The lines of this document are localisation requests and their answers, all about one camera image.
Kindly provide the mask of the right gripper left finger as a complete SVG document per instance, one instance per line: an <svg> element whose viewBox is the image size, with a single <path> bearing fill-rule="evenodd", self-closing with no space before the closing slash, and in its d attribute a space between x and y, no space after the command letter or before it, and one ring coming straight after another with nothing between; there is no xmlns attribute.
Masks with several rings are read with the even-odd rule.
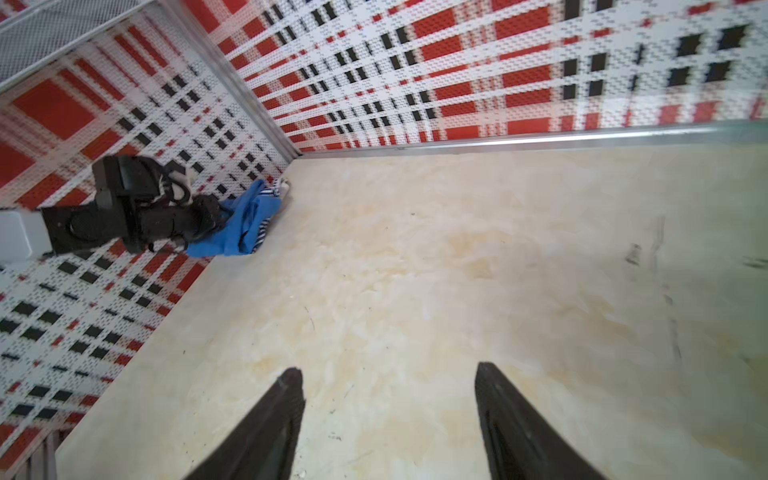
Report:
<svg viewBox="0 0 768 480"><path fill-rule="evenodd" d="M306 406L300 369L286 369L189 479L288 479Z"/></svg>

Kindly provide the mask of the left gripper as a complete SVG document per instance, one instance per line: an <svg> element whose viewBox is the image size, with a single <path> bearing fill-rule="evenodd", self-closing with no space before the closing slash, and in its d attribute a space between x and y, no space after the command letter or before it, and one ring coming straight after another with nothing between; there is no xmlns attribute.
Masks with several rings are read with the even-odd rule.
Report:
<svg viewBox="0 0 768 480"><path fill-rule="evenodd" d="M230 212L213 195L194 196L174 172L144 156L105 156L93 164L95 215L132 253L170 240L187 248L220 231Z"/></svg>

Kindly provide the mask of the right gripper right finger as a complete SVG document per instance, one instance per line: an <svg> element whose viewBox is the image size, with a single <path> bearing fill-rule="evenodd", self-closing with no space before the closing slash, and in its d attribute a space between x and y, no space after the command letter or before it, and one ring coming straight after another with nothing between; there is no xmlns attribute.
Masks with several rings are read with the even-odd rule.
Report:
<svg viewBox="0 0 768 480"><path fill-rule="evenodd" d="M478 364L474 390L493 479L601 479L491 362Z"/></svg>

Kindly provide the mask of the blue white striped tank top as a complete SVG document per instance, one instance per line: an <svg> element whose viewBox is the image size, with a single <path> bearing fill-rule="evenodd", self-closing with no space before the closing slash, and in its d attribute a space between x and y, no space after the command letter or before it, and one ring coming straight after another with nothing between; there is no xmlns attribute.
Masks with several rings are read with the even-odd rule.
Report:
<svg viewBox="0 0 768 480"><path fill-rule="evenodd" d="M252 253L255 253L264 243L270 224L286 204L290 189L289 181L280 178L271 188L264 189L258 194L258 205L249 231Z"/></svg>

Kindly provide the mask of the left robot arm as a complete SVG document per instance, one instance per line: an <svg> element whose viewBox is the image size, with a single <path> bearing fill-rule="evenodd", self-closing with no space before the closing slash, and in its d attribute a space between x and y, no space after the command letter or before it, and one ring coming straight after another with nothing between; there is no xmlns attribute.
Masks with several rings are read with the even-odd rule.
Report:
<svg viewBox="0 0 768 480"><path fill-rule="evenodd" d="M213 195L194 195L179 173L143 156L105 156L92 165L94 200L77 206L1 210L1 264L83 253L115 240L131 254L159 241L185 249L221 230L230 213Z"/></svg>

